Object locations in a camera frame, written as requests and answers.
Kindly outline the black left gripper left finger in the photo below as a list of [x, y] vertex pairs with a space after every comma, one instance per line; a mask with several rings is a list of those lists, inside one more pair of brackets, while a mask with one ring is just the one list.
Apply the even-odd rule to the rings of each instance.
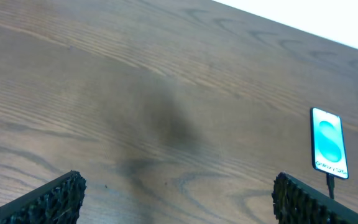
[[86, 179], [72, 170], [0, 207], [0, 224], [76, 224]]

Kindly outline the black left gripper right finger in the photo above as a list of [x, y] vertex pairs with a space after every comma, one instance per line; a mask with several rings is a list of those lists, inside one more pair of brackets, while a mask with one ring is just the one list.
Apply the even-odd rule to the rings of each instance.
[[358, 224], [358, 213], [285, 172], [276, 176], [272, 198], [279, 224]]

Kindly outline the blue Samsung Galaxy smartphone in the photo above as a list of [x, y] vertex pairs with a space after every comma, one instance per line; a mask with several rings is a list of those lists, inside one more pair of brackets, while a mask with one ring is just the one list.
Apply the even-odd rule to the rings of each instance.
[[312, 166], [340, 179], [349, 178], [342, 119], [320, 108], [310, 108]]

